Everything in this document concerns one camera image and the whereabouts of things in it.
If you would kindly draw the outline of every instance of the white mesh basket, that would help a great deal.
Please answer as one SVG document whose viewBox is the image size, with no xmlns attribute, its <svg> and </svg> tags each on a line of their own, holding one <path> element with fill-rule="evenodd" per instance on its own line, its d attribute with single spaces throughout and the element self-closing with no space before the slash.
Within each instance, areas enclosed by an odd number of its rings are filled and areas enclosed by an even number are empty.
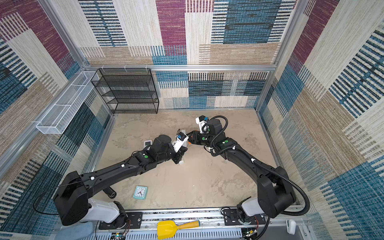
<svg viewBox="0 0 384 240">
<path fill-rule="evenodd" d="M 83 71 L 51 109 L 43 116 L 36 128 L 43 134 L 63 134 L 73 117 L 91 92 L 93 71 Z"/>
</svg>

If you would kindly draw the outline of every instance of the yellow toy shovel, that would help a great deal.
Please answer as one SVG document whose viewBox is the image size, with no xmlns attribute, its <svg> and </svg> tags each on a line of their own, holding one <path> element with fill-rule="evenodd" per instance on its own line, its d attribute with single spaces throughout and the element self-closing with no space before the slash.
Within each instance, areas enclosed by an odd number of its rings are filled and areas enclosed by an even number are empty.
<svg viewBox="0 0 384 240">
<path fill-rule="evenodd" d="M 171 238 L 176 234 L 176 231 L 179 229 L 199 227 L 200 221 L 188 222 L 182 225 L 177 226 L 174 221 L 161 221 L 157 224 L 157 238 L 165 239 Z"/>
</svg>

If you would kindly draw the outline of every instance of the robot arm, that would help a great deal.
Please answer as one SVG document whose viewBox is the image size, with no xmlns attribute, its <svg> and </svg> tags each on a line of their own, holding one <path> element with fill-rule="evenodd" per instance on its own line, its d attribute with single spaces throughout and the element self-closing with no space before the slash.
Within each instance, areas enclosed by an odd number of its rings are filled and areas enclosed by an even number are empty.
<svg viewBox="0 0 384 240">
<path fill-rule="evenodd" d="M 187 135 L 180 132 L 174 142 L 167 135 L 159 135 L 153 145 L 133 153 L 120 163 L 81 175 L 76 171 L 69 173 L 53 198 L 62 224 L 102 220 L 111 223 L 116 229 L 123 227 L 127 222 L 127 214 L 119 202 L 107 203 L 92 197 L 101 190 L 107 193 L 108 189 L 111 191 L 111 185 L 143 174 L 164 161 L 172 159 L 176 164 L 179 163 L 187 150 L 182 145 L 187 141 L 209 146 L 213 156 L 221 155 L 233 162 L 257 183 L 258 197 L 246 199 L 237 206 L 237 215 L 241 222 L 246 223 L 250 217 L 261 213 L 274 218 L 280 213 L 302 215 L 309 210 L 308 197 L 289 180 L 282 167 L 273 168 L 259 161 L 242 149 L 235 140 L 225 136 L 227 123 L 223 128 L 216 117 L 208 120 L 205 116 L 200 116 L 196 122 L 199 124 L 199 131 L 192 131 Z M 302 211 L 295 213 L 284 211 L 296 201 L 293 187 L 303 195 L 306 203 Z"/>
<path fill-rule="evenodd" d="M 187 136 L 182 132 L 172 143 L 169 136 L 160 135 L 155 138 L 153 145 L 133 153 L 122 162 L 81 175 L 76 171 L 69 173 L 62 182 L 62 185 L 68 185 L 60 187 L 53 197 L 62 224 L 66 226 L 80 220 L 103 220 L 112 223 L 115 228 L 122 227 L 126 222 L 126 214 L 121 204 L 116 201 L 106 203 L 92 197 L 121 180 L 143 174 L 169 159 L 179 163 L 187 150 L 182 145 L 187 141 Z"/>
<path fill-rule="evenodd" d="M 199 119 L 204 122 L 200 123 L 199 126 L 206 124 L 208 131 L 204 133 L 204 130 L 200 128 L 200 131 L 188 133 L 189 142 L 213 146 L 216 153 L 221 152 L 220 155 L 224 159 L 228 159 L 240 167 L 257 184 L 258 197 L 247 199 L 238 205 L 237 213 L 242 222 L 247 222 L 249 217 L 261 213 L 274 218 L 296 201 L 292 185 L 270 172 L 277 172 L 289 179 L 287 172 L 282 167 L 274 168 L 251 156 L 235 140 L 225 136 L 222 125 L 217 118 L 207 120 L 205 116 L 200 116 Z"/>
</svg>

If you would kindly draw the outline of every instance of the shovel handle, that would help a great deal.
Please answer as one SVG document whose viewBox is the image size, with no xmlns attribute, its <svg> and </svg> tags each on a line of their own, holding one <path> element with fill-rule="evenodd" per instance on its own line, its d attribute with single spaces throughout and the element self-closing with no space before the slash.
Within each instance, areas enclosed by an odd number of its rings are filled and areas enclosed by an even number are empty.
<svg viewBox="0 0 384 240">
<path fill-rule="evenodd" d="M 199 227 L 200 226 L 200 221 L 193 221 L 193 222 L 187 222 L 182 225 L 179 225 L 179 229 L 185 229 L 185 228 L 192 228 L 192 227 Z"/>
</svg>

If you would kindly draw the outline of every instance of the alarm clock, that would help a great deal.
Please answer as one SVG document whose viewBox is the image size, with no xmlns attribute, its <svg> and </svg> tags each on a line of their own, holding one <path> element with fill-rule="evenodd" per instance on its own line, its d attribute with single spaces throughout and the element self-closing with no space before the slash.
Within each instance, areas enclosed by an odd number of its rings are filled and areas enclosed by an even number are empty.
<svg viewBox="0 0 384 240">
<path fill-rule="evenodd" d="M 144 200 L 147 196 L 147 187 L 143 186 L 136 186 L 135 193 L 133 194 L 134 199 L 141 199 Z"/>
</svg>

